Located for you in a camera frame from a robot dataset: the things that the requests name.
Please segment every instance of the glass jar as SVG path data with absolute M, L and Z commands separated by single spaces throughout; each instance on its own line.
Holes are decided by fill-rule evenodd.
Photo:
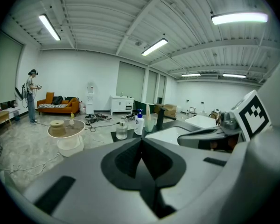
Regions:
M 124 121 L 121 121 L 116 127 L 116 138 L 119 140 L 127 138 L 127 126 Z

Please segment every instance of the striped pillow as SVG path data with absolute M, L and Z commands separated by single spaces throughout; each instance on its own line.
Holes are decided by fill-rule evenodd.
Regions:
M 39 109 L 45 109 L 45 108 L 65 108 L 67 104 L 60 104 L 60 105 L 52 105 L 52 104 L 41 104 L 38 106 Z

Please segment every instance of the yellow bottle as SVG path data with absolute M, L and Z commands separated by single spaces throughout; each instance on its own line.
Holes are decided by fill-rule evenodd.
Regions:
M 74 121 L 74 114 L 73 112 L 70 114 L 70 125 L 73 126 L 75 124 L 75 121 Z

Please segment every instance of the trash can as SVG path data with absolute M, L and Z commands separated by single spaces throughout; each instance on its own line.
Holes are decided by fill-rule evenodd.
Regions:
M 188 117 L 189 117 L 189 118 L 192 118 L 192 117 L 194 117 L 195 115 L 197 115 L 197 114 L 195 113 L 195 109 L 196 109 L 196 108 L 194 108 L 194 107 L 190 107 L 190 108 L 189 108 L 189 113 L 188 113 Z
M 19 112 L 18 112 L 18 111 L 15 111 L 15 112 L 14 112 L 14 120 L 15 120 L 15 121 L 19 121 L 19 120 L 20 120 Z

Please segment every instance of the ceiling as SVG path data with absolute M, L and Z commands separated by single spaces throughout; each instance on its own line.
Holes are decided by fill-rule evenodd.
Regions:
M 269 20 L 212 23 L 212 15 L 240 11 L 266 12 Z M 60 41 L 39 20 L 43 13 Z M 222 74 L 231 73 L 247 75 L 240 82 L 262 84 L 280 61 L 280 25 L 262 0 L 18 0 L 9 16 L 42 50 L 113 54 L 179 80 L 186 73 L 201 73 L 202 80 L 228 80 Z M 168 44 L 141 55 L 163 37 Z

